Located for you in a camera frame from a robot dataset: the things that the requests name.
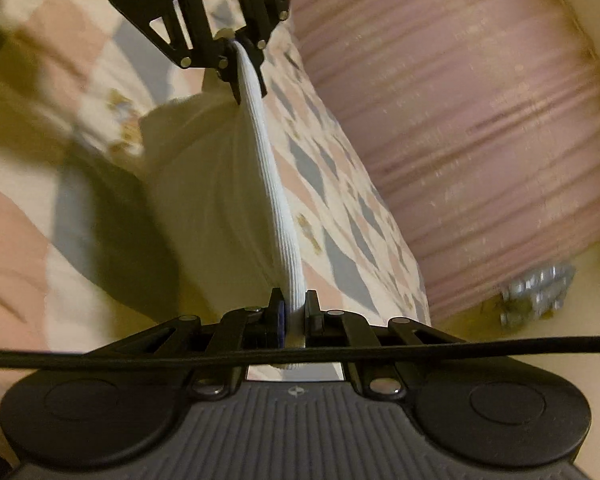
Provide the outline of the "white tank top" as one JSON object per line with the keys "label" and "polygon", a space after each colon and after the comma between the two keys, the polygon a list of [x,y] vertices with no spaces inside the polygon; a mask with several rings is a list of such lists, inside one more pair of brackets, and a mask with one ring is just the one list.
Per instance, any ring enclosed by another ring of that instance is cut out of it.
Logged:
{"label": "white tank top", "polygon": [[277,339],[306,344],[306,279],[256,68],[228,44],[235,89],[206,70],[199,93],[140,118],[144,183],[194,300],[217,320],[280,289]]}

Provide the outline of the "pink grey checkered quilt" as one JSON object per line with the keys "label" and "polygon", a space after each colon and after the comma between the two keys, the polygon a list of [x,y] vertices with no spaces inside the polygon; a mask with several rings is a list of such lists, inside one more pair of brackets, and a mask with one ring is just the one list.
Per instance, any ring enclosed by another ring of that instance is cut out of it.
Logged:
{"label": "pink grey checkered quilt", "polygon": [[[204,8],[214,39],[238,41],[238,0]],[[151,208],[140,133],[213,68],[181,68],[149,35],[109,0],[0,0],[0,349],[84,352],[182,315],[220,319],[202,313]],[[418,264],[317,95],[290,8],[261,72],[306,290],[376,325],[428,323]]]}

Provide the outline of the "pink patterned curtain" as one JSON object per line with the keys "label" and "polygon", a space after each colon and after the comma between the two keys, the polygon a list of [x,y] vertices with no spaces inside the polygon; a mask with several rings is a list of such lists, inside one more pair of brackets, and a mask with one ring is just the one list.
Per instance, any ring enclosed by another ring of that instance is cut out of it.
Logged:
{"label": "pink patterned curtain", "polygon": [[565,0],[294,0],[292,19],[435,320],[600,240],[600,57]]}

